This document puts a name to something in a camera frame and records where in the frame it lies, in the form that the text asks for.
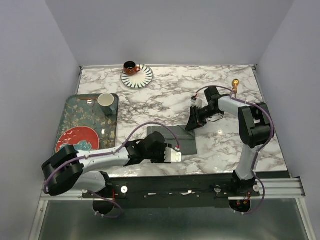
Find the grey cloth napkin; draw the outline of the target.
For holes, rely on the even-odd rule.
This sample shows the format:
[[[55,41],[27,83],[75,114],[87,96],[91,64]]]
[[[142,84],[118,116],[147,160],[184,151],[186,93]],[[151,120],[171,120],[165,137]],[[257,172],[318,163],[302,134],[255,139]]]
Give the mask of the grey cloth napkin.
[[[180,152],[183,156],[197,155],[197,144],[195,131],[186,131],[185,125],[169,126],[168,127],[177,136],[180,143]],[[173,147],[177,145],[174,135],[162,126],[148,126],[147,134],[159,132],[165,138],[165,143],[171,144]]]

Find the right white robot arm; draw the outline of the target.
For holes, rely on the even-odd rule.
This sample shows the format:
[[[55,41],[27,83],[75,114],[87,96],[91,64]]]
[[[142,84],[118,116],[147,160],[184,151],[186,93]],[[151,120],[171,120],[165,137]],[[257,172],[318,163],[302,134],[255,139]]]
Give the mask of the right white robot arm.
[[[206,106],[202,106],[197,93],[191,97],[192,106],[185,130],[190,132],[204,127],[214,115],[228,113],[238,118],[243,147],[238,166],[232,174],[230,191],[241,196],[257,180],[256,167],[260,153],[274,137],[275,127],[266,103],[251,103],[235,98],[234,90],[229,94],[220,94],[219,88],[214,85],[204,88]]]

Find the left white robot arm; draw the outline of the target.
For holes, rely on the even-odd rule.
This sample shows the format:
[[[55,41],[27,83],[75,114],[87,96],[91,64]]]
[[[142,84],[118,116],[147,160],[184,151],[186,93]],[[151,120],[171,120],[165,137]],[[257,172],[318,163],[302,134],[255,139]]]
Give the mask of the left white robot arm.
[[[41,166],[45,178],[43,191],[58,196],[80,189],[104,198],[110,194],[111,185],[100,169],[138,165],[144,160],[156,164],[176,163],[181,161],[181,153],[165,143],[157,131],[144,139],[127,141],[118,148],[81,151],[67,145]]]

